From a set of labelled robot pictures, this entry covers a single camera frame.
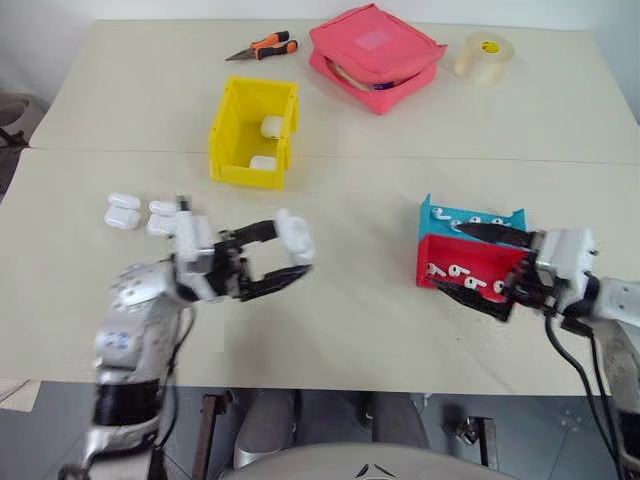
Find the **robotic arm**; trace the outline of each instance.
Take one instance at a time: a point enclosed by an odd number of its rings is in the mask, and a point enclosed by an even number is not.
[[[559,344],[551,320],[560,314],[563,329],[591,340],[594,368],[604,397],[595,350],[597,340],[614,405],[614,414],[605,415],[609,439],[603,436],[620,478],[640,476],[640,356],[627,332],[640,328],[640,284],[611,278],[599,280],[591,274],[598,252],[588,229],[523,232],[479,223],[458,228],[480,240],[525,248],[529,253],[505,279],[502,302],[487,300],[478,291],[440,280],[435,280],[436,286],[459,303],[503,322],[509,319],[516,303],[540,311],[551,343],[581,375],[590,401],[586,375]],[[599,423],[593,407],[592,410]]]
[[[307,224],[286,210],[275,221],[219,235],[214,244],[206,218],[194,217],[189,201],[178,197],[176,253],[154,264],[132,265],[114,281],[111,308],[96,336],[96,400],[82,462],[65,466],[59,478],[88,479],[96,457],[156,444],[164,392],[186,337],[179,337],[183,310],[191,311],[193,323],[193,304],[199,300],[248,301],[285,288],[311,269],[315,250]],[[254,281],[243,246],[276,237],[292,266]]]

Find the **cable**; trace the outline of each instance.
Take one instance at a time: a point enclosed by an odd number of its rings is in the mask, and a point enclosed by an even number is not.
[[[592,330],[589,331],[587,336],[589,337],[589,343],[591,345],[591,360],[593,362],[593,369],[596,374],[596,381],[598,382],[598,390],[600,391],[600,401],[602,402],[604,417],[607,421],[607,427],[609,428],[609,438],[611,439],[611,448],[613,449],[613,461],[616,464],[618,476],[622,479],[624,478],[624,471],[622,469],[622,460],[620,458],[620,443],[618,441],[618,435],[616,433],[615,424],[613,422],[613,415],[611,414],[611,407],[609,406],[607,392],[604,389],[604,382],[602,381],[602,375],[600,373],[600,362],[598,360],[596,338]]]
[[[191,314],[191,316],[189,317],[189,325],[187,325],[187,329],[185,330],[184,334],[182,335],[182,337],[180,337],[180,340],[178,340],[175,346],[173,347],[173,352],[171,353],[171,358],[169,359],[169,363],[168,363],[167,378],[164,382],[163,392],[165,393],[167,391],[169,382],[171,382],[171,392],[172,392],[172,398],[173,398],[173,413],[171,415],[171,423],[169,424],[169,428],[167,428],[167,431],[164,434],[164,437],[162,438],[162,440],[160,440],[160,443],[158,443],[157,445],[157,448],[160,448],[160,449],[162,449],[166,445],[166,443],[169,441],[169,438],[173,433],[176,423],[178,422],[178,414],[180,412],[178,381],[177,381],[177,375],[176,375],[176,358],[178,357],[178,352],[180,352],[180,349],[182,348],[182,344],[185,342],[185,340],[191,333],[191,330],[193,329],[193,325],[196,323],[195,307],[190,306],[190,307],[187,307],[185,310],[188,310],[189,313]],[[182,324],[182,312],[180,312],[179,321],[180,321],[180,324]]]
[[[587,394],[587,402],[589,403],[589,408],[591,409],[591,414],[593,415],[593,419],[596,422],[596,426],[598,427],[600,436],[602,437],[602,440],[604,441],[604,444],[607,447],[607,450],[609,451],[611,458],[615,462],[616,456],[614,455],[613,449],[611,447],[611,443],[609,442],[609,438],[605,434],[604,428],[602,426],[602,422],[600,421],[600,417],[598,416],[598,411],[596,410],[596,404],[593,399],[593,393],[591,391],[591,385],[589,385],[589,380],[587,379],[587,374],[585,373],[584,368],[582,368],[582,365],[580,365],[580,363],[575,358],[573,358],[571,354],[567,352],[558,341],[558,337],[556,337],[556,334],[553,331],[553,326],[552,326],[553,316],[545,315],[544,320],[545,320],[544,330],[547,333],[547,338],[549,339],[549,342],[551,342],[551,345],[553,346],[553,348],[555,348],[558,354],[562,358],[564,358],[575,369],[576,372],[578,372],[580,381],[582,382],[584,390]]]

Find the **tape roll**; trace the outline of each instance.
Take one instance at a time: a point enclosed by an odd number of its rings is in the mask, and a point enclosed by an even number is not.
[[[513,55],[513,45],[506,38],[476,32],[467,37],[467,43],[456,59],[455,72],[473,85],[493,85],[502,78]]]

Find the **pink zippered case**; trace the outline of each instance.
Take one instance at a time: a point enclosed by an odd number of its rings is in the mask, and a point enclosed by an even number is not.
[[[310,32],[314,51],[309,63],[374,112],[387,112],[402,98],[433,81],[446,45],[374,4],[349,10]],[[336,74],[332,62],[371,90],[357,88]],[[398,83],[374,90],[374,85]]]

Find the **table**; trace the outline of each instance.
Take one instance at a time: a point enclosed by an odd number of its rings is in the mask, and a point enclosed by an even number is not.
[[[307,63],[321,21],[99,21],[31,140],[39,149],[206,152],[229,75],[300,84],[295,155],[496,158],[636,163],[633,116],[587,32],[417,24],[449,44],[436,81],[372,115]],[[289,29],[300,51],[224,62],[249,41]],[[489,30],[516,57],[489,88],[452,64],[466,36]]]
[[[274,192],[211,182],[201,153],[26,150],[0,205],[0,378],[93,380],[111,280],[171,251],[103,223],[107,193],[122,191],[188,193],[215,229],[286,207],[316,241],[316,268],[288,289],[198,306],[181,384],[580,395],[540,317],[518,309],[500,324],[415,286],[420,202],[432,192],[461,208],[525,207],[533,226],[592,226],[595,273],[637,278],[640,219],[621,207],[638,205],[639,177],[637,165],[298,155]],[[259,271],[284,259],[273,242],[249,255]],[[581,339],[559,337],[589,364]]]

